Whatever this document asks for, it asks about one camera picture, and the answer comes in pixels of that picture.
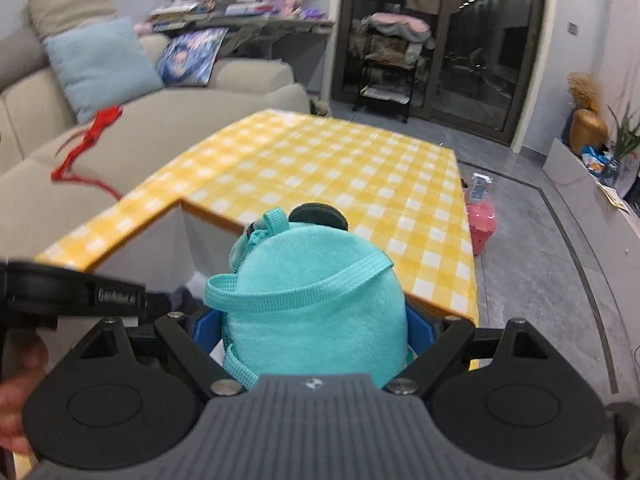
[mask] metal bolt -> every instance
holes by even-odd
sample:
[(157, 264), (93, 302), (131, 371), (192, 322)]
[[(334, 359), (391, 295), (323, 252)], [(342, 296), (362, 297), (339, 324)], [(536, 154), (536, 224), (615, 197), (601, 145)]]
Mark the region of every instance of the metal bolt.
[(386, 389), (396, 395), (411, 395), (418, 391), (418, 383), (413, 379), (398, 377), (391, 381), (386, 386)]
[(234, 379), (219, 379), (211, 385), (211, 391), (217, 396), (230, 397), (242, 391), (242, 384)]

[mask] sofa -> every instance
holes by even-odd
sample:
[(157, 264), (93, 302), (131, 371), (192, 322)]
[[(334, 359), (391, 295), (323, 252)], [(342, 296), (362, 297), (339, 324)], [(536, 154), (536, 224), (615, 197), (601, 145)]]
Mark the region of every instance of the sofa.
[[(154, 63), (168, 41), (140, 38)], [(123, 108), (73, 170), (126, 194), (228, 124), (265, 108), (308, 113), (309, 101), (282, 62), (221, 59), (206, 88), (166, 88)], [(57, 150), (86, 127), (76, 123), (36, 34), (25, 28), (0, 40), (0, 256), (32, 258), (115, 203), (98, 187), (50, 180), (70, 147)]]

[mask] human hand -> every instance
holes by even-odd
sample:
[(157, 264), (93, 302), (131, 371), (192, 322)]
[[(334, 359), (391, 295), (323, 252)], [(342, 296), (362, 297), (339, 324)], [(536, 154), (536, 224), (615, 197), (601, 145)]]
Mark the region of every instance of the human hand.
[(22, 408), (27, 397), (43, 380), (44, 367), (49, 361), (47, 347), (40, 338), (18, 352), (19, 371), (0, 383), (0, 447), (20, 454), (31, 453), (24, 436)]

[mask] red ribbon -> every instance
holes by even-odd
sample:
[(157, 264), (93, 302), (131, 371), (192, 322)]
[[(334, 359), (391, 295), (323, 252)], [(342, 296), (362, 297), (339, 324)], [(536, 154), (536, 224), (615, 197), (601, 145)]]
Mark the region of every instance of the red ribbon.
[(51, 172), (51, 179), (54, 182), (77, 182), (80, 184), (88, 184), (89, 186), (96, 186), (112, 195), (116, 200), (120, 200), (122, 195), (113, 189), (113, 187), (105, 184), (101, 180), (79, 176), (71, 171), (71, 166), (76, 161), (76, 158), (82, 155), (86, 150), (91, 149), (96, 145), (103, 131), (117, 121), (121, 115), (122, 108), (119, 106), (100, 110), (95, 116), (94, 124), (92, 124), (88, 130), (83, 130), (69, 137), (57, 150), (56, 155), (76, 137), (82, 136), (82, 142), (68, 153), (65, 161), (60, 165), (60, 167)]

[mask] orange vase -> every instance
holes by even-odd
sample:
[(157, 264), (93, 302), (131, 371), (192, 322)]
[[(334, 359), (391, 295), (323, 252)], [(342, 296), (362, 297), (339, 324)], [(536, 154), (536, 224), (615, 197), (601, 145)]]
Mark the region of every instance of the orange vase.
[(582, 155), (582, 148), (591, 146), (598, 151), (607, 142), (607, 123), (590, 110), (576, 110), (574, 122), (569, 131), (569, 146), (576, 155)]

